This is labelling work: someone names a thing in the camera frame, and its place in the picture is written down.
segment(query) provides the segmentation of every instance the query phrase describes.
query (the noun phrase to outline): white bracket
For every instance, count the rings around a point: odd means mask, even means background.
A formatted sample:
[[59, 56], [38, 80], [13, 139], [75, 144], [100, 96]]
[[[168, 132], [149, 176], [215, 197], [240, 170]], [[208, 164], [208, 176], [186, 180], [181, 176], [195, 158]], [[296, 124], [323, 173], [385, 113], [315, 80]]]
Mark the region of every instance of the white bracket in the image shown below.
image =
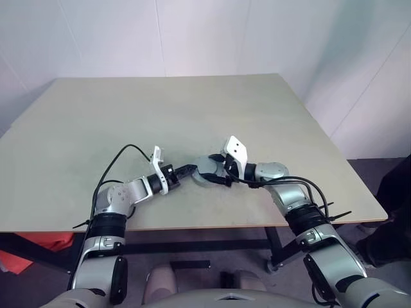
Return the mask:
[[247, 165], [247, 149], [235, 136], [231, 136], [224, 145], [223, 152], [233, 157], [238, 168], [238, 177], [244, 180], [245, 166]]
[[164, 162], [162, 158], [162, 153], [161, 149], [158, 146], [154, 146], [154, 152], [152, 159], [150, 160], [150, 165], [152, 166], [152, 169], [154, 170], [155, 174], [159, 177], [161, 181], [161, 187], [162, 190], [160, 191], [161, 194], [167, 194], [168, 193], [168, 184], [167, 180], [162, 173], [159, 164], [162, 164]]

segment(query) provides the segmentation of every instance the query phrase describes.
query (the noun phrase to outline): table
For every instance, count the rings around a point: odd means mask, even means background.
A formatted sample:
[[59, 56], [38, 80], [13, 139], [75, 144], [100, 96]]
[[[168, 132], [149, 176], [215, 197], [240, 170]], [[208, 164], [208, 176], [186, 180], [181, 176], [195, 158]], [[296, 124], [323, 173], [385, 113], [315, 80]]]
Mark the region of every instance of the table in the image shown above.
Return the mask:
[[[345, 158], [278, 74], [178, 78], [62, 78], [0, 139], [0, 232], [67, 232], [118, 150], [164, 149], [179, 167], [219, 153], [235, 135], [250, 162], [281, 162], [320, 186], [338, 223], [387, 218]], [[129, 150], [107, 179], [150, 174]], [[276, 227], [286, 221], [263, 189], [199, 187], [191, 179], [138, 206], [128, 230]]]

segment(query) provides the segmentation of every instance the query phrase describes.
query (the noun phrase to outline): caster wheel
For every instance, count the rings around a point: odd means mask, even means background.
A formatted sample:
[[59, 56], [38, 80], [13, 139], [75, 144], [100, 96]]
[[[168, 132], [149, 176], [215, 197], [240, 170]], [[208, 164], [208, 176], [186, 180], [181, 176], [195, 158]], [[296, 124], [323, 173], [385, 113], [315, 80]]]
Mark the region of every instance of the caster wheel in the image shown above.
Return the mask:
[[268, 274], [276, 273], [281, 266], [283, 266], [282, 263], [278, 264], [277, 266], [273, 266], [271, 260], [266, 260], [265, 261], [265, 271]]

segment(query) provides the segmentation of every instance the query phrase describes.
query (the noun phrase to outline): red object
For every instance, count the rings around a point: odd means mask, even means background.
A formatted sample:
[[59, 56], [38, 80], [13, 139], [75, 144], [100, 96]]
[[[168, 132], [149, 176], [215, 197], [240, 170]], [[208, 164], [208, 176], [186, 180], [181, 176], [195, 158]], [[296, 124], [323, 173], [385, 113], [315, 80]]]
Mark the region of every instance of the red object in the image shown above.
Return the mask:
[[[25, 239], [28, 239], [31, 242], [53, 250], [54, 252], [70, 247], [73, 244], [72, 232], [22, 232], [16, 234], [24, 237]], [[7, 252], [3, 252], [1, 250], [0, 261], [8, 271], [11, 271], [15, 274], [21, 273], [33, 263], [32, 261], [20, 258]]]

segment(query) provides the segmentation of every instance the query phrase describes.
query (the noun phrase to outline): black cable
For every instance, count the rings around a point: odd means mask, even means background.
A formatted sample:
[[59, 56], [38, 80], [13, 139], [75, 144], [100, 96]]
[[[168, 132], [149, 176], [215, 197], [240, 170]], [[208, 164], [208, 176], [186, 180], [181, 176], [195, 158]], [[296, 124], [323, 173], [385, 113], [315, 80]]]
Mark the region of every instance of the black cable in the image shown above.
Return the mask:
[[100, 190], [100, 186], [102, 185], [104, 178], [106, 177], [107, 173], [109, 173], [111, 167], [114, 165], [114, 163], [117, 161], [117, 159], [119, 158], [119, 156], [124, 152], [125, 149], [132, 147], [137, 149], [138, 151], [140, 151], [140, 153], [145, 157], [146, 160], [150, 161], [150, 159], [148, 158], [148, 156], [146, 155], [146, 153], [144, 153], [144, 151], [139, 148], [138, 146], [135, 146], [134, 144], [127, 144], [126, 146], [123, 146], [123, 148], [117, 153], [117, 155], [113, 158], [113, 160], [111, 161], [111, 163], [107, 166], [107, 168], [104, 170], [103, 175], [100, 178], [100, 181], [98, 181], [98, 184], [92, 194], [92, 205], [91, 205], [91, 215], [90, 215], [90, 219], [92, 219], [93, 214], [94, 214], [94, 209], [96, 207], [96, 201], [97, 201], [97, 194], [98, 191]]
[[[98, 191], [100, 190], [100, 187], [101, 187], [103, 184], [105, 184], [105, 183], [111, 183], [111, 182], [122, 183], [121, 181], [118, 181], [118, 180], [107, 180], [107, 181], [104, 181], [104, 178], [107, 176], [107, 173], [109, 173], [111, 167], [112, 167], [112, 166], [114, 165], [114, 163], [117, 161], [117, 159], [119, 158], [119, 156], [124, 152], [125, 149], [127, 149], [127, 148], [129, 148], [129, 147], [132, 147], [132, 148], [137, 149], [137, 150], [144, 156], [144, 158], [145, 158], [147, 161], [150, 161], [150, 159], [148, 158], [148, 156], [146, 155], [146, 153], [144, 153], [144, 151], [143, 151], [141, 148], [139, 148], [138, 146], [135, 146], [134, 144], [127, 144], [126, 146], [123, 146], [121, 150], [119, 150], [119, 152], [117, 153], [117, 155], [113, 158], [113, 160], [111, 161], [111, 163], [110, 163], [110, 164], [107, 166], [107, 168], [104, 170], [103, 175], [101, 176], [100, 180], [98, 181], [98, 184], [97, 184], [97, 186], [96, 186], [96, 188], [95, 188], [95, 190], [94, 190], [94, 192], [93, 192], [93, 194], [92, 194], [90, 218], [89, 218], [88, 220], [86, 220], [85, 223], [82, 223], [82, 224], [76, 226], [76, 227], [79, 227], [79, 226], [84, 225], [84, 224], [87, 225], [87, 229], [85, 230], [85, 233], [84, 233], [83, 243], [82, 243], [82, 245], [81, 245], [80, 251], [83, 250], [84, 243], [85, 243], [85, 240], [86, 240], [86, 238], [87, 238], [87, 234], [88, 234], [89, 231], [90, 231], [90, 226], [91, 226], [91, 223], [90, 223], [90, 222], [91, 222], [91, 220], [92, 220], [92, 218], [93, 218], [93, 216], [94, 216], [94, 210], [95, 210], [95, 208], [96, 208], [96, 201], [97, 201], [97, 194], [98, 194]], [[135, 210], [136, 210], [136, 207], [134, 207], [134, 209], [133, 209], [133, 211], [132, 211], [132, 214], [131, 214], [129, 217], [131, 217], [131, 216], [134, 214], [134, 211], [135, 211]], [[81, 256], [82, 256], [82, 254], [79, 254], [79, 255], [78, 255], [77, 261], [76, 261], [76, 265], [78, 265], [78, 263], [80, 262], [80, 257], [81, 257]], [[76, 270], [77, 270], [77, 269], [75, 268], [75, 269], [73, 270], [73, 272], [71, 273], [71, 276], [70, 276], [70, 279], [69, 279], [69, 283], [68, 283], [68, 286], [67, 286], [67, 290], [70, 290], [70, 289], [71, 289], [71, 285], [72, 285], [72, 283], [73, 283], [74, 274], [75, 274]]]
[[133, 217], [134, 213], [136, 212], [136, 206], [133, 206], [133, 209], [131, 211], [131, 214], [127, 216], [127, 219], [130, 219], [131, 217]]
[[318, 187], [315, 183], [313, 183], [312, 181], [310, 181], [306, 178], [302, 178], [300, 176], [282, 176], [281, 178], [273, 178], [269, 181], [249, 181], [249, 180], [242, 180], [242, 179], [238, 178], [237, 176], [233, 175], [229, 170], [226, 170], [226, 172], [234, 180], [239, 181], [239, 182], [244, 183], [244, 184], [262, 185], [262, 186], [264, 186], [264, 185], [278, 185], [278, 184], [301, 184], [301, 185], [304, 185], [307, 188], [308, 196], [310, 198], [310, 201], [315, 204], [315, 202], [313, 200], [313, 195], [312, 195], [311, 189], [308, 185], [308, 184], [310, 184], [311, 186], [313, 186], [315, 188], [315, 190], [319, 193], [319, 195], [321, 197], [321, 200], [322, 200], [323, 206], [324, 206], [325, 217], [326, 218], [329, 217], [328, 204], [327, 204], [326, 197], [322, 193], [320, 187]]
[[336, 301], [332, 302], [320, 302], [319, 299], [317, 298], [315, 294], [315, 286], [314, 284], [311, 285], [311, 294], [313, 295], [313, 299], [316, 304], [321, 305], [321, 306], [329, 306], [329, 308], [334, 308], [334, 306], [339, 306], [340, 304], [337, 303]]
[[107, 180], [107, 181], [104, 181], [103, 183], [101, 183], [101, 186], [103, 186], [104, 184], [107, 184], [107, 183], [122, 183], [122, 181], [119, 181], [119, 180]]

